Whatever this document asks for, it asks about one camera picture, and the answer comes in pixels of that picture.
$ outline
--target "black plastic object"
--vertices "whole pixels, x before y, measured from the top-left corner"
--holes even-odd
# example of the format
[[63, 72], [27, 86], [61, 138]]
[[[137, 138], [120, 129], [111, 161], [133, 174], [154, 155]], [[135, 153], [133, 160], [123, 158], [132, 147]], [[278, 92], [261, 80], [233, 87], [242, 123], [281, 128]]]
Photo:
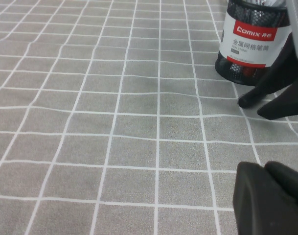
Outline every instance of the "black plastic object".
[[241, 162], [233, 207], [239, 235], [298, 235], [298, 172]]
[[[278, 28], [290, 25], [287, 9], [284, 7], [268, 7], [243, 0], [229, 0], [227, 13], [238, 21], [254, 26]], [[218, 52], [215, 69], [229, 81], [255, 86], [269, 68], [257, 69], [237, 65]]]
[[298, 79], [280, 96], [260, 108], [257, 114], [268, 120], [298, 115]]
[[249, 108], [266, 95], [291, 85], [298, 78], [298, 59], [292, 34], [289, 35], [279, 56], [256, 87], [239, 98], [241, 108]]
[[288, 87], [279, 97], [264, 105], [257, 114], [268, 120], [298, 115], [298, 58], [292, 35], [270, 70], [254, 89], [239, 98], [242, 108], [250, 108], [266, 95]]

